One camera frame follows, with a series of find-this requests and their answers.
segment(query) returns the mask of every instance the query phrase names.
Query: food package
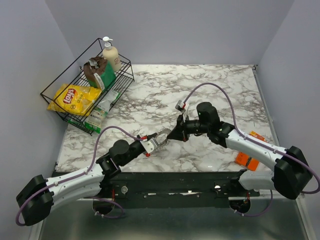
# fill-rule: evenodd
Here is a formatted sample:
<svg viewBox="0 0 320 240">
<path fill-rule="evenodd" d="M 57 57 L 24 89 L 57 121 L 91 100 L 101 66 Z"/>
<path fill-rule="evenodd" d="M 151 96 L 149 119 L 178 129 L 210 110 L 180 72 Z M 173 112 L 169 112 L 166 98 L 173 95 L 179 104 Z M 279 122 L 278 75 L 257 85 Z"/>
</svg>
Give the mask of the food package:
<svg viewBox="0 0 320 240">
<path fill-rule="evenodd" d="M 64 83 L 59 88 L 53 97 L 53 99 L 56 99 L 56 103 L 51 101 L 47 109 L 80 116 L 86 114 L 88 116 L 90 114 L 88 109 L 99 97 L 101 89 L 92 86 L 67 86 Z"/>
<path fill-rule="evenodd" d="M 116 79 L 110 63 L 100 56 L 90 58 L 83 66 L 83 73 L 90 86 L 101 89 L 103 92 L 109 90 Z"/>
<path fill-rule="evenodd" d="M 84 126 L 99 134 L 102 128 L 102 122 L 110 110 L 111 103 L 116 101 L 119 96 L 120 93 L 111 89 L 93 109 L 90 116 L 84 120 Z"/>
</svg>

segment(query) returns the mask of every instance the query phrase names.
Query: orange object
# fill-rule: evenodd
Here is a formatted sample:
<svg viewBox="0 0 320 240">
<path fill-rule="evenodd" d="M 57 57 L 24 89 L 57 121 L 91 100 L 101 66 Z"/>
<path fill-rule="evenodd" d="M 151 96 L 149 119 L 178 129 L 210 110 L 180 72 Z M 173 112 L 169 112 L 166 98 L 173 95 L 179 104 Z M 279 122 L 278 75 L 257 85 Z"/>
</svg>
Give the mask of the orange object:
<svg viewBox="0 0 320 240">
<path fill-rule="evenodd" d="M 267 142 L 263 136 L 259 135 L 254 131 L 251 131 L 250 135 L 255 137 L 256 139 Z M 257 159 L 254 159 L 243 152 L 239 152 L 239 154 L 235 158 L 235 162 L 241 166 L 246 167 L 251 171 L 255 171 L 259 165 L 259 161 Z"/>
</svg>

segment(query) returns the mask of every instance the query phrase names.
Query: white marble surface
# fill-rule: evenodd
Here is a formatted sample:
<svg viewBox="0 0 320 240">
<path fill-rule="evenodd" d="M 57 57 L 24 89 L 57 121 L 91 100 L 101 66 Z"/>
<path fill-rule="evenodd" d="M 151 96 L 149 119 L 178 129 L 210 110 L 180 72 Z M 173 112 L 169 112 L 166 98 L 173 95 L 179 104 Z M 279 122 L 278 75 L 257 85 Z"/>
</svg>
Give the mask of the white marble surface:
<svg viewBox="0 0 320 240">
<path fill-rule="evenodd" d="M 137 135 L 160 133 L 159 141 L 173 129 L 180 114 L 175 110 L 197 85 L 216 83 L 226 90 L 235 108 L 238 127 L 255 131 L 272 143 L 272 134 L 251 66 L 247 65 L 134 65 L 135 81 L 110 111 L 104 127 L 116 125 Z M 196 117 L 198 103 L 209 101 L 222 121 L 233 123 L 230 106 L 213 86 L 199 88 L 189 99 L 189 117 Z M 56 170 L 70 172 L 88 166 L 98 134 L 89 134 L 69 125 Z M 101 137 L 97 158 L 119 139 L 133 140 L 117 129 Z M 123 172 L 238 171 L 237 152 L 210 142 L 206 135 L 191 136 L 188 142 L 169 140 L 150 157 L 144 155 L 122 167 Z"/>
</svg>

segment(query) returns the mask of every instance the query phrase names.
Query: screw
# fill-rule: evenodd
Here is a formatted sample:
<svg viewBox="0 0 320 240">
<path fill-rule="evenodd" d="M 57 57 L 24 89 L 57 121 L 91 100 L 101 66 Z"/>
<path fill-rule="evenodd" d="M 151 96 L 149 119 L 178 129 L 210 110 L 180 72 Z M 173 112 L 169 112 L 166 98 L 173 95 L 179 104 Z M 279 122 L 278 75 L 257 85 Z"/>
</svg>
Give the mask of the screw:
<svg viewBox="0 0 320 240">
<path fill-rule="evenodd" d="M 121 192 L 122 192 L 123 194 L 126 194 L 126 193 L 128 192 L 127 186 L 123 186 L 123 187 L 121 188 Z"/>
</svg>

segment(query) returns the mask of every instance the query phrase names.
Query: lotion bottle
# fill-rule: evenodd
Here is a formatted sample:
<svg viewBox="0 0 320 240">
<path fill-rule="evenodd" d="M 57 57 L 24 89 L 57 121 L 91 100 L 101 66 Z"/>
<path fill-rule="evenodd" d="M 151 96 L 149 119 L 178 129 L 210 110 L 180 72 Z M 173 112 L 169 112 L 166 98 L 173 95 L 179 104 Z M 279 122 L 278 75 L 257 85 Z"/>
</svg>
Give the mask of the lotion bottle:
<svg viewBox="0 0 320 240">
<path fill-rule="evenodd" d="M 105 48 L 102 51 L 103 58 L 109 61 L 114 72 L 119 71 L 121 69 L 121 61 L 119 59 L 118 50 L 114 46 L 111 46 L 111 43 L 109 42 L 113 39 L 105 36 L 102 40 L 105 42 Z"/>
</svg>

